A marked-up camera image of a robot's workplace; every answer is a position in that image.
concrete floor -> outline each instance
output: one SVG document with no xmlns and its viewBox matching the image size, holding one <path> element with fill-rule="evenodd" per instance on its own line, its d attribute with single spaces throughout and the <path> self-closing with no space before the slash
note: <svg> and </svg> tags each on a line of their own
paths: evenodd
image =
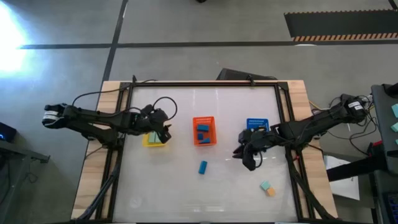
<svg viewBox="0 0 398 224">
<path fill-rule="evenodd" d="M 9 223 L 49 223 L 70 218 L 87 141 L 69 130 L 41 125 L 46 104 L 71 103 L 98 91 L 109 49 L 12 50 L 18 44 L 111 43 L 121 0 L 0 2 L 0 121 L 15 127 L 17 143 L 51 155 L 32 165 L 38 182 L 26 182 Z M 290 40 L 284 12 L 389 8 L 386 0 L 130 0 L 120 43 Z M 305 80 L 320 106 L 342 93 L 368 95 L 373 84 L 395 83 L 398 46 L 290 46 L 118 49 L 110 80 L 214 80 L 223 67 Z M 97 96 L 78 106 L 94 109 Z M 348 136 L 345 125 L 332 129 Z M 379 135 L 356 140 L 365 149 Z M 322 138 L 326 152 L 361 157 L 348 142 Z M 337 198 L 339 216 L 371 222 L 367 208 Z"/>
</svg>

